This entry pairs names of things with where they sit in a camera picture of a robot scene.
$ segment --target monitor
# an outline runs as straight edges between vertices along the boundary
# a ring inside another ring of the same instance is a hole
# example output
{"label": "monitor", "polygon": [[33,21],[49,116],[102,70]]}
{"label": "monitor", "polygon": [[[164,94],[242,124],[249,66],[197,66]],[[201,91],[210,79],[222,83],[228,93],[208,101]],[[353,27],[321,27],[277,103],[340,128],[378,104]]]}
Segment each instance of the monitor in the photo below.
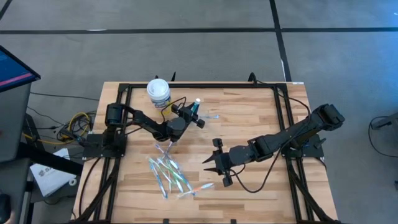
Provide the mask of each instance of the monitor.
{"label": "monitor", "polygon": [[39,79],[39,74],[0,45],[0,92]]}

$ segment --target wooden table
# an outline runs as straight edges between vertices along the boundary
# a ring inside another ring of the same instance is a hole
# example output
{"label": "wooden table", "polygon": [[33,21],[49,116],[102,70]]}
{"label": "wooden table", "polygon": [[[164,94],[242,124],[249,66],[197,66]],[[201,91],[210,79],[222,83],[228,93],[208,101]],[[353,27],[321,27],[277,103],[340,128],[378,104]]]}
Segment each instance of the wooden table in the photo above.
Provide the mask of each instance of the wooden table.
{"label": "wooden table", "polygon": [[[115,102],[118,85],[118,82],[104,84],[95,119],[95,133],[102,133],[106,128],[104,124],[106,105]],[[287,86],[290,97],[308,104],[302,83],[287,83]],[[164,200],[147,161],[147,157],[157,157],[160,153],[154,147],[155,140],[152,135],[140,130],[129,135],[126,155],[121,159],[112,222],[162,223],[164,218],[169,218],[171,223],[230,223],[231,219],[237,219],[238,223],[295,223],[289,179],[282,157],[278,158],[263,190],[256,194],[243,190],[234,177],[234,184],[225,188],[222,176],[203,170],[215,166],[214,162],[202,164],[215,150],[211,141],[213,138],[221,138],[224,151],[227,151],[232,146],[247,144],[248,139],[280,131],[272,90],[172,88],[171,91],[172,99],[186,96],[187,102],[191,103],[195,98],[200,98],[199,115],[220,116],[219,119],[207,119],[203,129],[191,124],[171,150],[172,157],[180,163],[183,173],[194,187],[214,182],[215,188],[203,190],[196,197],[188,196],[179,200],[175,199],[178,193],[175,189],[170,199]],[[302,105],[295,101],[290,101],[290,104],[295,123],[306,117],[307,111]],[[131,106],[144,111],[158,122],[162,121],[161,115],[150,102],[145,88],[133,89]],[[288,126],[285,108],[283,112],[284,121]],[[136,128],[137,126],[130,126],[126,132]],[[162,142],[160,145],[166,147],[168,143]],[[257,189],[271,162],[272,159],[250,163],[239,177],[248,188]],[[86,178],[93,163],[94,160],[85,163],[82,180]],[[310,193],[329,216],[337,218],[325,168],[312,158],[304,159],[304,167]],[[83,210],[98,191],[102,169],[103,159],[97,163],[88,180],[83,196]],[[78,214],[82,185],[83,181],[80,182],[73,209],[75,214]],[[303,198],[300,192],[298,194],[303,218],[306,218]],[[101,218],[105,217],[107,201],[108,196],[105,195]]]}

